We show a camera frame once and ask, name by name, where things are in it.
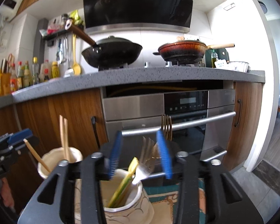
oven control panel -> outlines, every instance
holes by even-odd
[[[165,114],[184,113],[208,108],[208,91],[164,93]]]

gas stove burner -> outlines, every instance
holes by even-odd
[[[127,63],[124,63],[120,66],[115,66],[115,67],[103,67],[103,66],[99,66],[98,67],[98,70],[99,71],[105,71],[105,70],[114,70],[114,69],[122,69],[122,68],[128,68],[128,64]]]

black glass range hood panel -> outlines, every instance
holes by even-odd
[[[84,0],[86,28],[154,23],[190,27],[193,0]]]

patterned fabric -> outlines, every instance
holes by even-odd
[[[205,224],[206,201],[203,179],[199,179],[199,224]],[[150,224],[172,224],[177,209],[178,185],[144,187],[154,208]]]

range hood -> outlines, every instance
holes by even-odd
[[[189,32],[193,0],[83,0],[86,31],[161,29]]]

